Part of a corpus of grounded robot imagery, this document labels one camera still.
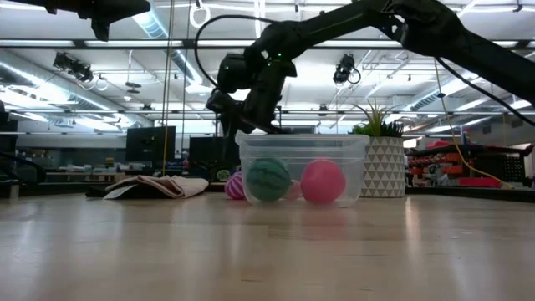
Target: white geometric planter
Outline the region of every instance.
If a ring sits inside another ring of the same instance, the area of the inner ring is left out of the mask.
[[[370,137],[364,161],[363,197],[405,196],[403,138]]]

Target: potted plant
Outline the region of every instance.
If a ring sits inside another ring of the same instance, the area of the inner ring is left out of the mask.
[[[361,196],[402,197],[405,195],[405,158],[403,151],[403,125],[383,121],[389,109],[372,105],[371,111],[358,106],[368,117],[367,125],[356,125],[350,134],[368,135],[364,161],[364,184]]]

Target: pink ball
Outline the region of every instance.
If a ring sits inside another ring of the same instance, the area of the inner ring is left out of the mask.
[[[299,181],[292,180],[292,186],[290,187],[290,189],[288,189],[288,192],[286,193],[284,199],[289,201],[295,201],[299,199],[299,197],[302,195],[303,193],[301,192],[301,183]]]
[[[330,204],[345,191],[345,176],[338,164],[330,160],[308,163],[301,175],[301,190],[305,200]]]
[[[228,179],[225,184],[225,193],[232,200],[245,199],[245,192],[243,191],[242,172],[238,171]]]

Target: wooden table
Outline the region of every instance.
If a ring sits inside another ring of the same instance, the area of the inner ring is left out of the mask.
[[[46,196],[0,205],[0,300],[533,300],[535,206]]]

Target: green ball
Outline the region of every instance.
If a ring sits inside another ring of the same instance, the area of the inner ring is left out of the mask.
[[[288,192],[292,177],[284,163],[274,158],[256,159],[246,176],[249,192],[262,202],[275,202]]]

